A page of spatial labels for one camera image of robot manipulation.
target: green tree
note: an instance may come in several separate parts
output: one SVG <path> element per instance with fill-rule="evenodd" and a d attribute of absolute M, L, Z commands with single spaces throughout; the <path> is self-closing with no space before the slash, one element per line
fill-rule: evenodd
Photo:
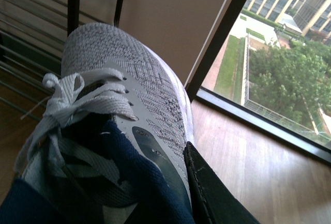
<path fill-rule="evenodd" d="M 309 108 L 330 109 L 328 65 L 316 50 L 317 44 L 298 44 L 291 49 L 269 46 L 250 55 L 250 98 L 298 123 L 308 123 Z"/>

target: shoe upper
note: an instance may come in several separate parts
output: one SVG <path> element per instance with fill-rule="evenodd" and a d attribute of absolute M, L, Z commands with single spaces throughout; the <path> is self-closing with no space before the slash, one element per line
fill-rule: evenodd
<path fill-rule="evenodd" d="M 172 202 L 168 210 L 171 213 L 180 210 L 177 216 L 187 215 L 191 222 L 183 152 L 186 142 L 193 141 L 192 119 L 187 96 L 183 93 L 183 86 L 178 86 L 178 81 L 160 58 L 120 29 L 102 23 L 83 25 L 65 43 L 62 79 L 52 74 L 44 78 L 44 85 L 55 88 L 55 93 L 47 104 L 43 120 L 23 150 L 28 153 L 28 158 L 31 154 L 31 159 L 38 153 L 34 146 L 30 147 L 31 143 L 34 139 L 39 142 L 43 135 L 47 135 L 50 144 L 47 170 L 58 177 L 70 179 L 81 193 L 85 194 L 86 190 L 76 178 L 80 173 L 72 170 L 77 167 L 74 164 L 69 166 L 67 157 L 74 157 L 96 169 L 98 175 L 116 186 L 110 192 L 119 192 L 117 196 L 127 193 L 128 203 L 136 195 L 139 199 L 144 198 L 141 192 L 149 195 L 150 199 L 159 195 L 160 199 L 165 199 L 160 206 L 167 208 L 169 201 Z M 78 126 L 77 132 L 84 120 L 88 122 L 87 127 L 91 126 L 93 118 L 90 118 L 90 112 L 103 116 L 110 114 L 103 131 L 97 133 L 93 140 L 103 144 L 115 163 L 79 144 L 79 140 L 72 142 L 64 135 L 64 129 L 74 125 Z M 109 133 L 117 133 L 118 139 L 114 140 Z M 104 136 L 113 141 L 105 141 Z M 128 160 L 127 151 L 133 151 Z M 140 171 L 139 165 L 148 169 Z M 89 166 L 80 165 L 82 177 L 95 174 Z M 154 191 L 142 187 L 141 178 L 145 178 L 143 173 L 148 171 L 154 172 L 154 177 L 147 177 L 152 180 L 151 185 L 157 185 Z M 124 184 L 123 178 L 129 180 L 129 184 Z M 151 208 L 157 204 L 150 200 L 146 203 Z"/>

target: shoelace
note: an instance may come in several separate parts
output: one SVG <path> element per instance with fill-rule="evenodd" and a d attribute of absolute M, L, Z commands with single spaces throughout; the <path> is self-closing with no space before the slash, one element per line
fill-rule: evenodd
<path fill-rule="evenodd" d="M 86 94 L 77 100 L 84 87 L 99 80 L 115 78 L 123 81 L 123 74 L 112 68 L 94 69 L 81 73 L 74 73 L 62 79 L 48 73 L 44 76 L 45 87 L 54 88 L 55 92 L 48 101 L 42 120 L 33 133 L 26 140 L 16 159 L 14 170 L 22 173 L 25 161 L 30 161 L 37 151 L 39 142 L 52 129 L 64 128 L 80 121 L 89 113 L 119 114 L 136 121 L 129 100 L 122 96 L 125 87 L 118 82 L 106 82 L 103 86 Z"/>

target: green lawn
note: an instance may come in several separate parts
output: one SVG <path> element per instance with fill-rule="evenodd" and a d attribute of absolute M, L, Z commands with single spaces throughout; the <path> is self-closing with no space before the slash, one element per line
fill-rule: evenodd
<path fill-rule="evenodd" d="M 245 38 L 239 41 L 239 52 L 237 60 L 237 72 L 234 83 L 233 101 L 240 104 L 242 99 L 243 89 L 243 74 L 244 74 L 244 53 L 245 53 Z"/>
<path fill-rule="evenodd" d="M 215 93 L 231 100 L 233 98 L 233 81 L 237 66 L 238 48 L 239 39 L 230 35 L 214 87 Z"/>
<path fill-rule="evenodd" d="M 257 37 L 257 38 L 262 39 L 262 40 L 265 41 L 264 36 L 263 36 L 262 34 L 259 34 L 258 32 L 255 32 L 255 31 L 253 31 L 252 29 L 247 28 L 247 29 L 246 29 L 246 32 L 247 32 L 248 34 L 251 34 L 251 35 L 253 35 L 253 36 L 255 36 L 255 37 Z"/>

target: sneaker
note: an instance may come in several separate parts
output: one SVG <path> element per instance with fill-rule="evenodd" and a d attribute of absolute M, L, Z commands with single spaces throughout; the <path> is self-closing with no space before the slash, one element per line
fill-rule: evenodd
<path fill-rule="evenodd" d="M 21 180 L 69 223 L 194 223 L 192 113 L 174 72 L 120 29 L 90 23 L 68 37 L 61 74 L 44 77 L 55 91 L 17 158 Z"/>

